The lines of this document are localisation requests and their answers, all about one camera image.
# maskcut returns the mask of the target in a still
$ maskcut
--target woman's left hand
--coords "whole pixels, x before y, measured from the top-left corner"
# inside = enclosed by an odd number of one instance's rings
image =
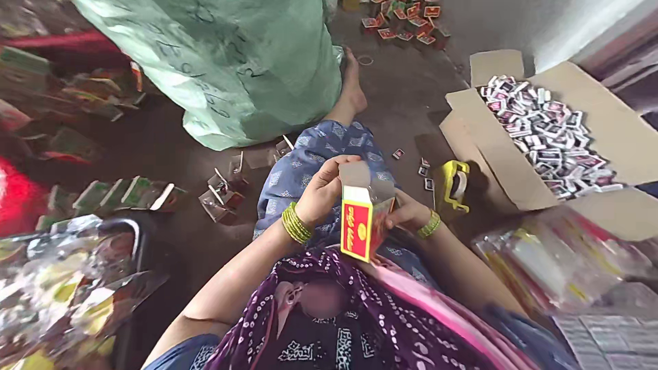
[[[314,228],[331,212],[343,186],[338,177],[338,165],[360,161],[358,155],[337,155],[324,162],[301,195],[295,212],[309,228]]]

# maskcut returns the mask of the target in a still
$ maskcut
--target foot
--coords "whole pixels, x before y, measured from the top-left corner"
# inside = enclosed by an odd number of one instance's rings
[[[345,69],[345,80],[343,81],[340,100],[350,104],[354,108],[355,114],[358,114],[368,107],[368,101],[363,90],[361,90],[361,85],[359,85],[359,62],[348,47],[345,48],[345,56],[347,57],[347,68]]]

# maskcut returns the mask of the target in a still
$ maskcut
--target green bangle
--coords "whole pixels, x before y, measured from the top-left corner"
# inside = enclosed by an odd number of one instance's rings
[[[427,239],[441,224],[441,217],[439,217],[438,213],[434,212],[433,209],[431,209],[430,212],[432,212],[430,222],[418,230],[418,236],[420,236],[421,239]]]
[[[283,219],[284,228],[297,243],[304,244],[311,239],[311,231],[304,225],[295,212],[297,202],[291,202],[288,208],[283,212],[281,218]]]

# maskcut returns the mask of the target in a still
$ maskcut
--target paper label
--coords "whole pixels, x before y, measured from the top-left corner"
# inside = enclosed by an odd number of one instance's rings
[[[343,200],[340,250],[364,262],[370,261],[372,205]]]

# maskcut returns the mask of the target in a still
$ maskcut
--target red label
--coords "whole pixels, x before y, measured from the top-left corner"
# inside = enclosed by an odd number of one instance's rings
[[[343,204],[343,227],[340,248],[345,253],[364,261],[370,260],[368,242],[370,208],[350,203]]]

